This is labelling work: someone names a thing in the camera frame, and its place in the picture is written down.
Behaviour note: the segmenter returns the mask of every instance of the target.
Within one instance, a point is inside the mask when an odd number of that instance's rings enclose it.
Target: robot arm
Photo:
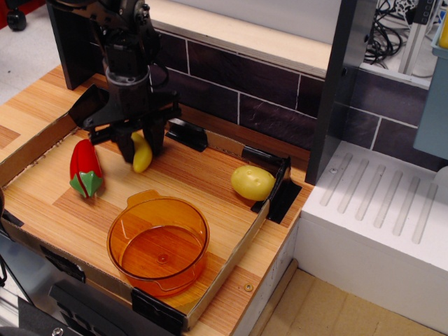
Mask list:
[[[73,119],[77,125],[89,131],[93,144],[116,142],[126,162],[132,162],[134,157],[132,133],[143,130],[157,155],[162,148],[165,123],[181,112],[176,92],[151,89],[149,66],[157,64],[160,35],[152,26],[149,6],[144,0],[49,2],[59,10],[88,18],[103,54],[108,92],[91,87],[79,99],[70,111],[76,115]],[[103,104],[98,103],[98,96],[105,97]]]

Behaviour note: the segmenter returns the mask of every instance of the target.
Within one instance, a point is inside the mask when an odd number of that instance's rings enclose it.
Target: blue container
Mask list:
[[[438,57],[414,148],[448,160],[448,49],[438,45],[443,24],[431,46]]]

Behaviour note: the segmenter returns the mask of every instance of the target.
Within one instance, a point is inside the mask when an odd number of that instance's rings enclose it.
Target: black cable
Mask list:
[[[8,278],[8,274],[6,273],[6,264],[3,257],[0,255],[0,268],[1,268],[1,277],[0,277],[0,287],[4,287],[6,284],[6,279]]]
[[[372,24],[370,41],[367,45],[364,61],[370,64],[378,63],[384,67],[382,62],[390,56],[395,55],[403,46],[403,38],[397,29],[392,29],[382,23],[387,16],[396,15],[396,4],[391,5],[389,1],[383,0],[379,3]]]

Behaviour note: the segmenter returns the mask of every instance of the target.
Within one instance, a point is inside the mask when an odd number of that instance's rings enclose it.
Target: wooden floor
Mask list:
[[[442,335],[295,267],[283,279],[251,336]]]

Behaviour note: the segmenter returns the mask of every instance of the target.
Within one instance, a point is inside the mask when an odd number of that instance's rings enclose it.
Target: toy vegetable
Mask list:
[[[71,156],[70,186],[89,198],[103,183],[102,176],[95,147],[88,139],[79,141]]]
[[[275,184],[275,178],[271,173],[251,165],[236,168],[230,181],[237,193],[253,201],[265,200]]]

